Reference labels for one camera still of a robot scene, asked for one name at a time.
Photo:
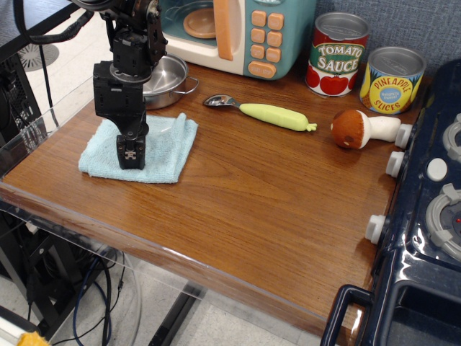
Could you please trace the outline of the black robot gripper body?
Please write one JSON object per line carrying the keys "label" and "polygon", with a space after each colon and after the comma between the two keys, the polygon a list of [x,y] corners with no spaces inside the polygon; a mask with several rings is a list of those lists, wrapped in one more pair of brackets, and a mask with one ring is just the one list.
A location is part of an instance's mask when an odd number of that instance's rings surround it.
{"label": "black robot gripper body", "polygon": [[94,64],[94,106],[97,116],[112,121],[128,140],[147,135],[146,103],[143,84],[115,73],[111,61]]}

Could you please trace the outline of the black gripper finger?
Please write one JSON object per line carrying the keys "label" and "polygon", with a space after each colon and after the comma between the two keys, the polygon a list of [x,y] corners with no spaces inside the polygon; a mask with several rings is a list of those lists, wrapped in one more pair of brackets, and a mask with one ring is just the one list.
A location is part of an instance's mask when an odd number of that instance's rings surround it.
{"label": "black gripper finger", "polygon": [[117,158],[121,169],[128,169],[128,159],[125,157],[127,142],[123,135],[117,135]]}
{"label": "black gripper finger", "polygon": [[143,169],[145,166],[146,137],[141,136],[129,141],[129,164],[131,169]]}

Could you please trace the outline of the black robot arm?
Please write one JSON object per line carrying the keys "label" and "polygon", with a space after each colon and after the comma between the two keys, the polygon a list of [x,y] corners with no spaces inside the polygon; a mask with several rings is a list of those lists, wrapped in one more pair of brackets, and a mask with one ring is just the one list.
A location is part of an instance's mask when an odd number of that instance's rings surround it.
{"label": "black robot arm", "polygon": [[77,1],[82,9],[98,12],[106,22],[111,61],[94,65],[96,115],[119,130],[117,157],[121,169],[145,166],[146,102],[143,85],[166,55],[158,1]]}

